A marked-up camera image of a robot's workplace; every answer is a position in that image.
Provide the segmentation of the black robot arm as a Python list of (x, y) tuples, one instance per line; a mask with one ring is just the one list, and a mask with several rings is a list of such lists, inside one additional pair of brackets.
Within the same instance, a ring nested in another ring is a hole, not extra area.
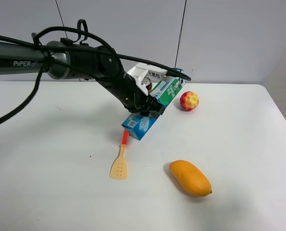
[(0, 75), (37, 73), (43, 70), (52, 79), (94, 79), (116, 97), (131, 113), (163, 114), (165, 107), (137, 86), (124, 71), (119, 59), (99, 46), (90, 51), (45, 51), (34, 47), (0, 42)]

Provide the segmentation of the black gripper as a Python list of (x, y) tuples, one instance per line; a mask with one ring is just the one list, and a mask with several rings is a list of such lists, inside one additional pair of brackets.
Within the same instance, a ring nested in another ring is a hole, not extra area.
[(113, 80), (108, 80), (108, 77), (104, 77), (98, 83), (116, 97), (129, 112), (151, 112), (163, 115), (164, 105), (159, 103), (156, 98), (146, 96), (129, 74), (124, 73)]

